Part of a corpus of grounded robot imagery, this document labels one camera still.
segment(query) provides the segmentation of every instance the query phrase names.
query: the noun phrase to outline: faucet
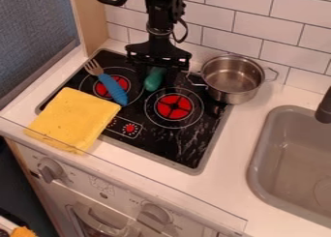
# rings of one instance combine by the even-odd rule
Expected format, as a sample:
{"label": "faucet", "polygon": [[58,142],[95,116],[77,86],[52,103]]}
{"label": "faucet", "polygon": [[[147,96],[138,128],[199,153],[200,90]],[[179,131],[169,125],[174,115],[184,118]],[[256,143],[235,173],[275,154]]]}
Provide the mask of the faucet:
{"label": "faucet", "polygon": [[331,87],[319,104],[315,113],[315,118],[320,123],[331,124]]}

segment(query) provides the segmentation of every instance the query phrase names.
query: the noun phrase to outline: metal pot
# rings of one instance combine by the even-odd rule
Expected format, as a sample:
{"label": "metal pot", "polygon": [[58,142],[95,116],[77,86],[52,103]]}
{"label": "metal pot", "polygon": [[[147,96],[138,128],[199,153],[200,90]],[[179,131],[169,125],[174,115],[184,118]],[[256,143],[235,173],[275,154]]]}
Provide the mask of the metal pot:
{"label": "metal pot", "polygon": [[264,69],[255,61],[229,54],[216,57],[203,65],[200,75],[205,84],[193,83],[190,74],[187,78],[194,86],[205,86],[209,95],[218,102],[242,104],[256,95],[264,81],[278,78],[278,72],[267,69],[275,73],[274,78],[265,79]]}

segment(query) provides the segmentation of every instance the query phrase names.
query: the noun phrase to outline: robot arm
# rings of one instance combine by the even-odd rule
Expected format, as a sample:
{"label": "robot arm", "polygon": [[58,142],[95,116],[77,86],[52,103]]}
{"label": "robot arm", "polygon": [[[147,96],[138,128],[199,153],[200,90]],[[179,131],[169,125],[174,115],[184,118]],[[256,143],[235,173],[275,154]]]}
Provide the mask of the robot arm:
{"label": "robot arm", "polygon": [[[112,6],[122,6],[128,0],[98,0]],[[146,25],[149,41],[143,44],[129,44],[126,46],[129,61],[157,67],[174,67],[181,70],[189,68],[192,54],[175,47],[170,41],[173,39],[182,43],[188,36],[188,26],[182,19],[185,14],[183,0],[145,0],[148,13]],[[181,23],[186,34],[177,39],[174,35],[174,24]]]}

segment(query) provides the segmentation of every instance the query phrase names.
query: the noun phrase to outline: toy stove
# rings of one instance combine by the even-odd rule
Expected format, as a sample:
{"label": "toy stove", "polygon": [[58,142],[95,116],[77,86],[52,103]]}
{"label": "toy stove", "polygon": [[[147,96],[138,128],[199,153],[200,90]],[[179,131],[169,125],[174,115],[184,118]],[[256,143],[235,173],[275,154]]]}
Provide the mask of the toy stove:
{"label": "toy stove", "polygon": [[[125,56],[107,50],[101,50],[94,59],[129,97],[129,104],[120,110],[100,138],[184,172],[201,171],[228,116],[226,104],[213,101],[204,87],[193,86],[187,74],[174,69],[167,72],[160,90],[150,93],[143,88],[148,75],[146,67],[133,67],[126,63]],[[191,75],[191,80],[202,83],[196,75]],[[102,83],[83,68],[58,91],[63,87],[112,101]]]}

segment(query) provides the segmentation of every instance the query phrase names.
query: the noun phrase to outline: sink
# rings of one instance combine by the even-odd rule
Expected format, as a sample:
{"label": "sink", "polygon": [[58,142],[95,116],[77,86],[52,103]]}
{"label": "sink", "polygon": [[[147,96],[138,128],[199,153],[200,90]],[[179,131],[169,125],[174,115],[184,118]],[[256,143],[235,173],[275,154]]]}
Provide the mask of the sink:
{"label": "sink", "polygon": [[248,169],[262,201],[331,228],[331,125],[293,105],[273,109]]}

